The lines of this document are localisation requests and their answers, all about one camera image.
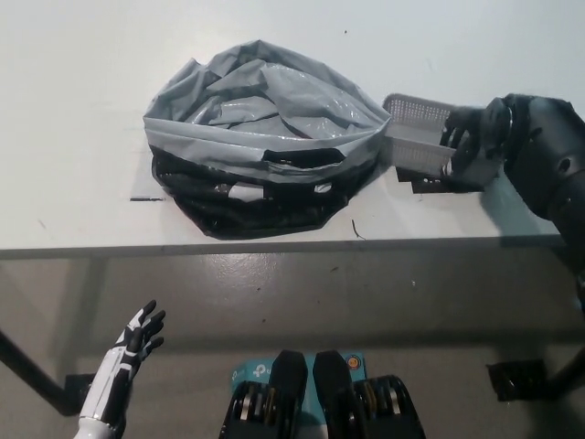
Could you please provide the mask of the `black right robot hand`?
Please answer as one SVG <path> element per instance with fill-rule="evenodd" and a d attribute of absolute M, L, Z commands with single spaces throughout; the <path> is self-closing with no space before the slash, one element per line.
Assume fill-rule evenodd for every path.
<path fill-rule="evenodd" d="M 511 125 L 511 110 L 503 98 L 494 98 L 484 108 L 455 107 L 441 134 L 440 145 L 454 150 L 441 167 L 441 177 L 474 187 L 488 186 L 502 164 L 502 146 Z"/>

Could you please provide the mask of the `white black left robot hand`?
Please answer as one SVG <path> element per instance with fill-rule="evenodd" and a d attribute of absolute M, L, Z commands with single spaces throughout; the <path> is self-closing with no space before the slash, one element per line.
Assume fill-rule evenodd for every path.
<path fill-rule="evenodd" d="M 156 306 L 156 301 L 152 300 L 140 308 L 106 352 L 81 408 L 80 418 L 112 428 L 125 418 L 138 370 L 164 343 L 159 333 L 165 324 L 165 311 L 157 310 Z"/>

